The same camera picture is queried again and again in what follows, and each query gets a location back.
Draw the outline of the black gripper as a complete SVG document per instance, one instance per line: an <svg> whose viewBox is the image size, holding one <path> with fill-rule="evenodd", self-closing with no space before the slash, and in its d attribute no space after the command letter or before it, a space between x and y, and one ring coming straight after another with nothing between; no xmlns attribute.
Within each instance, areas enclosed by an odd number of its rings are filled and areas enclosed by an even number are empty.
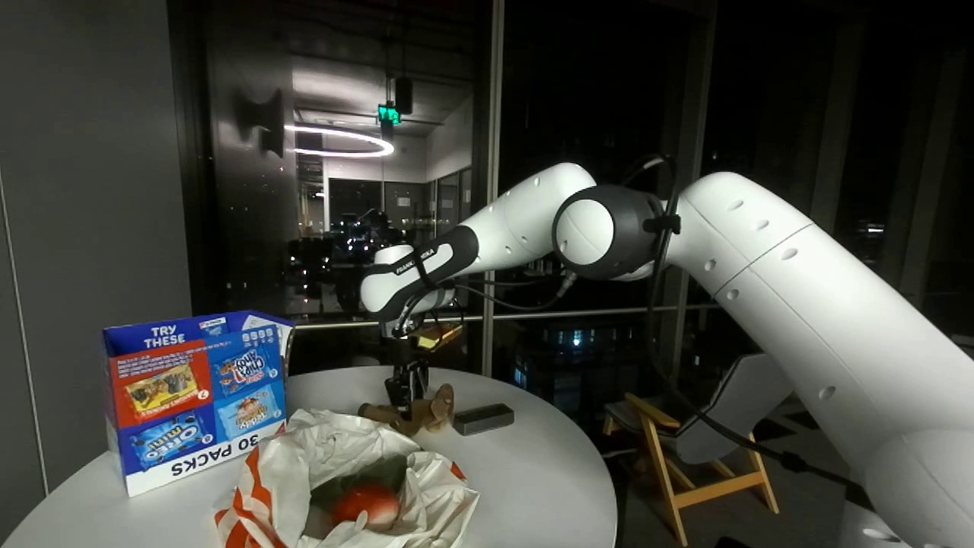
<svg viewBox="0 0 974 548"><path fill-rule="evenodd" d="M391 378L384 379L391 405L398 406L407 397L407 414L418 414L418 405L428 386L428 363L419 357L413 335L391 336L386 357L393 364Z"/></svg>

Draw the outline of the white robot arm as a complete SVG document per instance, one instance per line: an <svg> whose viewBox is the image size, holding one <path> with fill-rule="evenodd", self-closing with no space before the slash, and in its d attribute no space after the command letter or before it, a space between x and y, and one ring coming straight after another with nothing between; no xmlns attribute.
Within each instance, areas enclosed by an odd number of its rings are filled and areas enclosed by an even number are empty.
<svg viewBox="0 0 974 548"><path fill-rule="evenodd" d="M452 281L547 252L587 281L682 266L757 345L757 378L721 392L725 426L746 428L777 396L799 396L901 542L974 548L970 357L810 217L733 171L660 200L561 161L433 244L382 249L360 298L398 335Z"/></svg>

